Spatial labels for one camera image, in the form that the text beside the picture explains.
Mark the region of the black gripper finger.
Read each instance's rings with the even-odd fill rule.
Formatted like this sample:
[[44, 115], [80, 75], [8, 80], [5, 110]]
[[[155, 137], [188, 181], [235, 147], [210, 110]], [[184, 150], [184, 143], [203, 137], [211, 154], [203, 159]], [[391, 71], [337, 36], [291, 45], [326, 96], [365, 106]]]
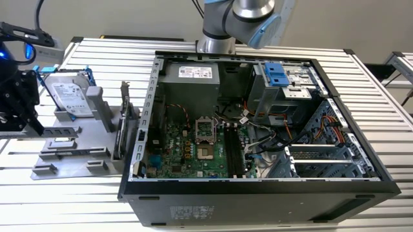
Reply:
[[19, 91], [19, 103], [23, 107], [20, 111], [20, 118], [36, 131], [37, 135], [43, 135], [44, 127], [37, 120], [36, 105], [39, 105], [39, 91], [37, 91], [37, 73], [33, 70], [24, 70], [19, 72], [20, 79], [16, 82]]
[[0, 131], [21, 131], [25, 126], [25, 122], [21, 119], [21, 115], [24, 114], [24, 108], [19, 97], [19, 82], [1, 82]]

